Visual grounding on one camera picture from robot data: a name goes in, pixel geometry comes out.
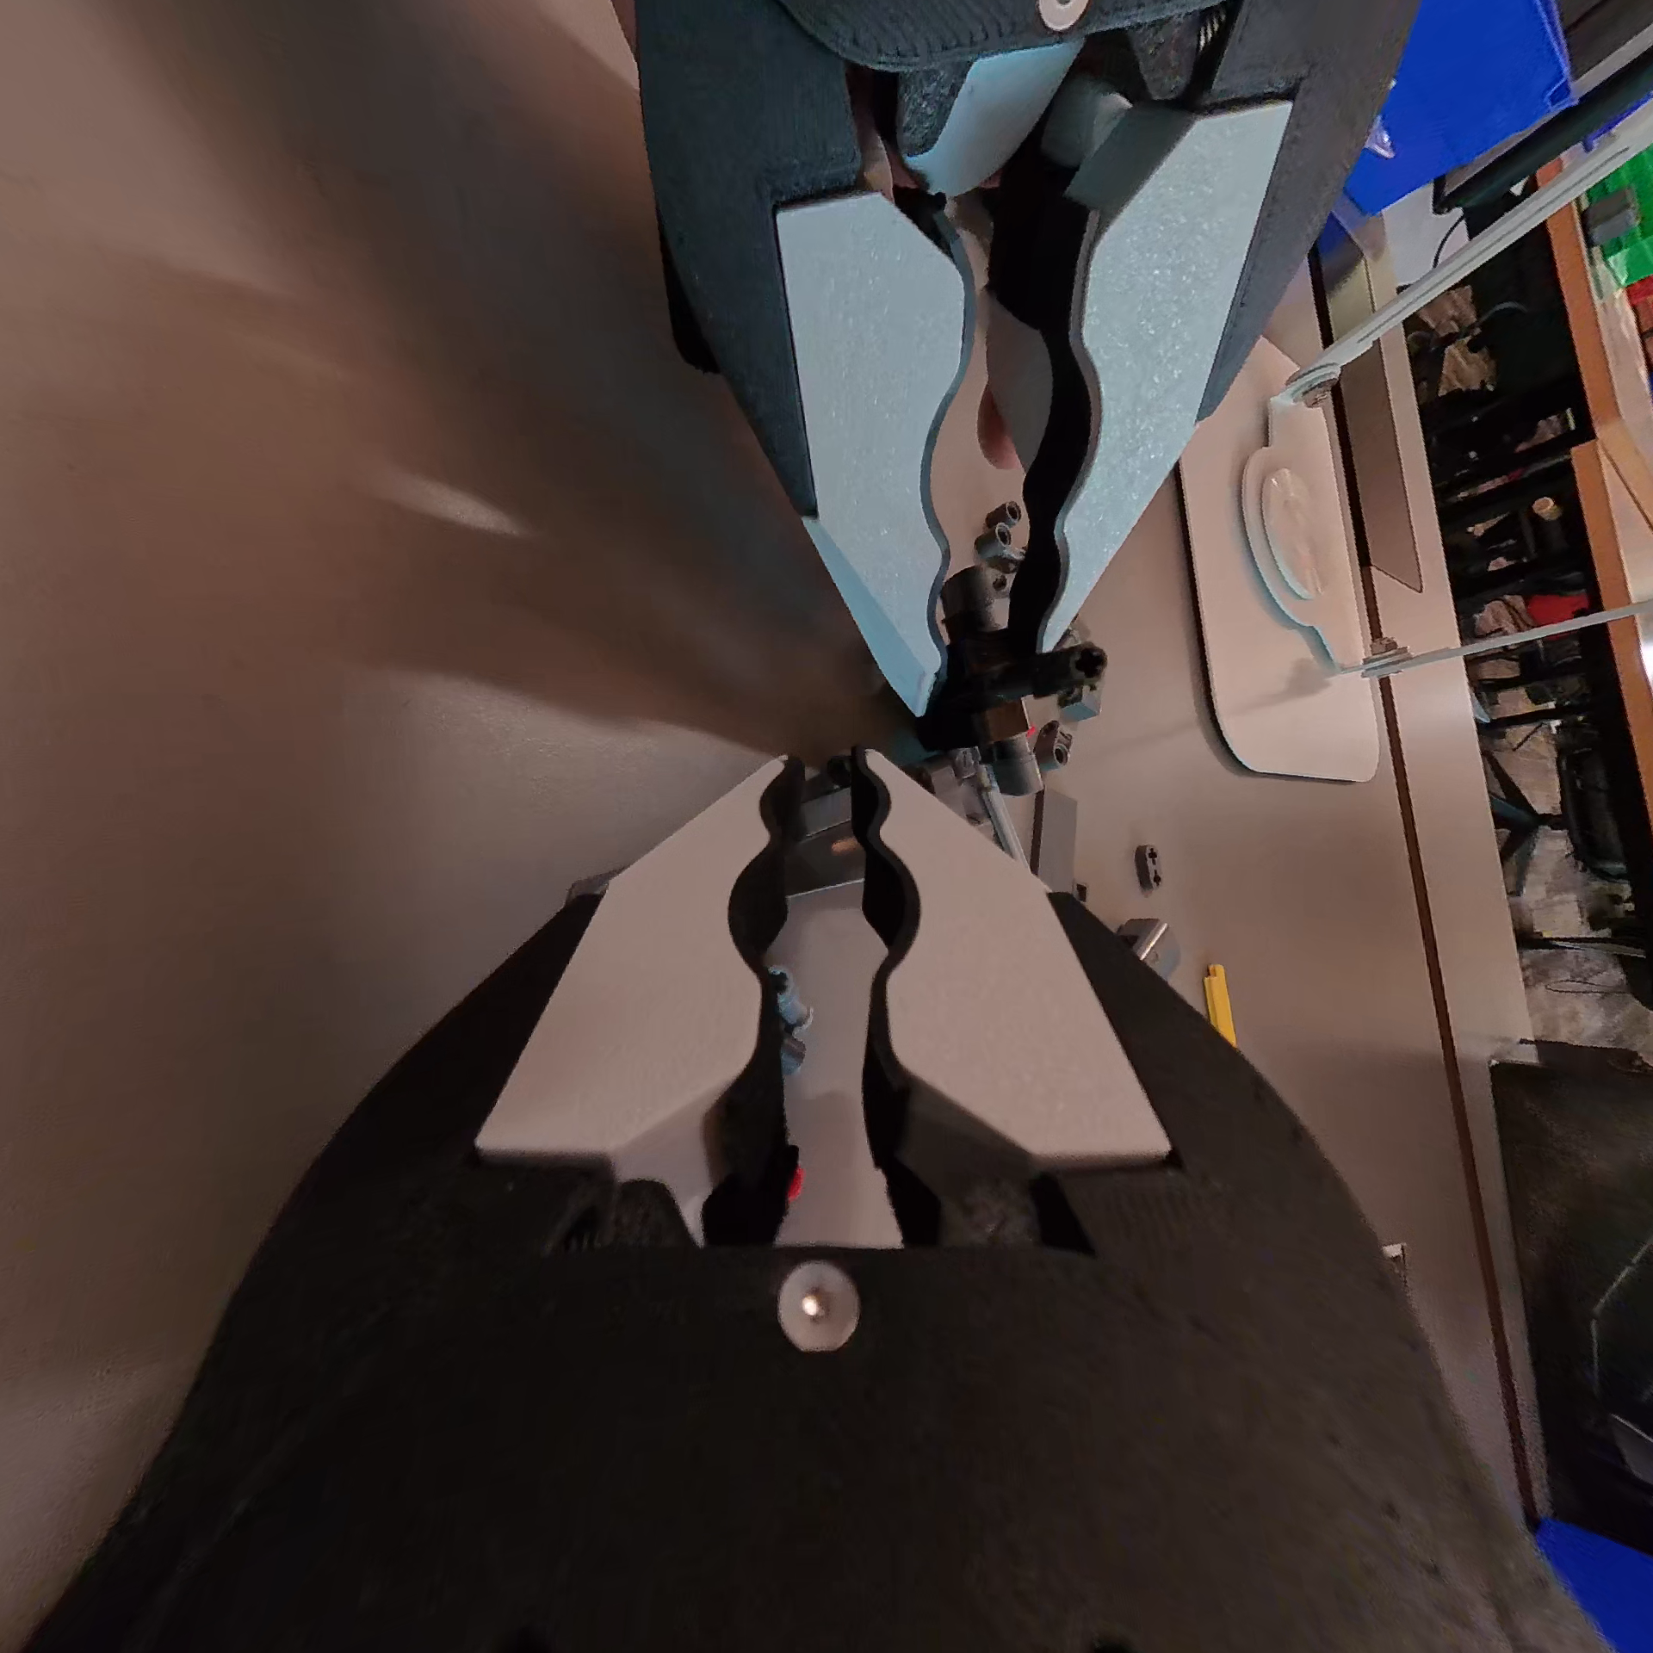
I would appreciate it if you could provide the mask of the blue plastic bin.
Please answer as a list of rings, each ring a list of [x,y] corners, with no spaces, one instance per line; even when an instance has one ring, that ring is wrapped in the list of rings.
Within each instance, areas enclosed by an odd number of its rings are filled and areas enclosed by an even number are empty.
[[[1410,284],[1473,234],[1434,213],[1434,183],[1574,105],[1554,2],[1422,2],[1355,166],[1318,236],[1326,284],[1381,230],[1395,284]]]

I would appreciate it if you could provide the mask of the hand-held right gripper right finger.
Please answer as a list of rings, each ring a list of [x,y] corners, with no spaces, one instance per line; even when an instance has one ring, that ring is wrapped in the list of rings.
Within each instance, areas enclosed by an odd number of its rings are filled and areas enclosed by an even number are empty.
[[[861,1118],[899,1244],[1084,1250],[1064,1179],[1168,1169],[1170,1138],[1044,884],[883,754],[850,764],[883,949]]]

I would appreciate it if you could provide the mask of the black blue lego assembly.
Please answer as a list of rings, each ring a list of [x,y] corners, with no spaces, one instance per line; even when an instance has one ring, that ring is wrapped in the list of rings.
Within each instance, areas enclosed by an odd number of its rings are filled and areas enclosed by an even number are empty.
[[[928,754],[973,752],[1009,797],[1042,791],[1027,701],[1097,689],[1105,654],[1090,642],[1025,652],[999,616],[1011,577],[989,565],[966,567],[940,589],[942,677],[914,720]]]

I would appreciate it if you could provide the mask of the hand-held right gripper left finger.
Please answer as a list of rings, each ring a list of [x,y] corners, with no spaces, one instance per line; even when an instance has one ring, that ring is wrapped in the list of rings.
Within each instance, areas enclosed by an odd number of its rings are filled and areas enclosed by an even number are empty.
[[[578,902],[584,933],[476,1136],[487,1161],[668,1191],[698,1244],[769,1244],[787,1207],[767,955],[802,766],[773,758]]]

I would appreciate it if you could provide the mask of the light grey lego axle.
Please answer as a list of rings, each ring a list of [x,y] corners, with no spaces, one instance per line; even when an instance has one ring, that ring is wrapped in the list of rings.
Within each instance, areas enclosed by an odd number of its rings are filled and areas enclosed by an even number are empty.
[[[956,750],[952,754],[954,776],[975,799],[977,815],[987,823],[999,850],[1031,872],[1031,862],[1005,799],[989,764],[983,764],[977,750]]]

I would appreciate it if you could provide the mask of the green plastic bin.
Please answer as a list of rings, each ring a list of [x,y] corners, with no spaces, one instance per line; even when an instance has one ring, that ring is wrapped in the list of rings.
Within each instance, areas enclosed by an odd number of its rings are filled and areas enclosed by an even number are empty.
[[[1584,236],[1617,290],[1650,278],[1650,150],[1593,185],[1580,209]]]

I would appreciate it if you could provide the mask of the dark grey flat lego plate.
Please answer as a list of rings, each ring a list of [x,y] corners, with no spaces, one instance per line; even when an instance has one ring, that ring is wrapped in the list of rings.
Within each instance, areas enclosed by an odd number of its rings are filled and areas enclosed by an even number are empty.
[[[1034,797],[1031,821],[1031,848],[1027,852],[1034,878],[1050,894],[1088,900],[1088,888],[1078,878],[1078,803],[1052,787]]]

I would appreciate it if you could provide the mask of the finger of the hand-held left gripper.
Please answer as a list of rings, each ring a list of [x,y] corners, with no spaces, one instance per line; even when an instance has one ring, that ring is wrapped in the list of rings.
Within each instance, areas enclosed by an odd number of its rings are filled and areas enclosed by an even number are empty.
[[[938,197],[881,193],[777,213],[812,545],[887,687],[920,717],[944,671],[950,549],[930,488],[973,345],[975,280]]]
[[[1023,654],[1052,652],[1182,455],[1292,103],[1131,105],[1070,75],[1005,169],[995,388],[1023,461]]]

